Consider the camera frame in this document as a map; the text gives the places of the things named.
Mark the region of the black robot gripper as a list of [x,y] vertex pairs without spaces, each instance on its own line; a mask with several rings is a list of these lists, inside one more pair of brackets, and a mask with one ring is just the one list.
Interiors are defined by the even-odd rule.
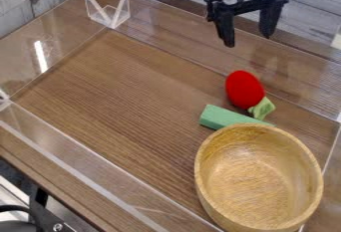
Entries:
[[214,21],[218,37],[223,45],[234,47],[232,16],[259,10],[258,30],[268,39],[272,35],[283,5],[289,0],[203,0],[206,19]]

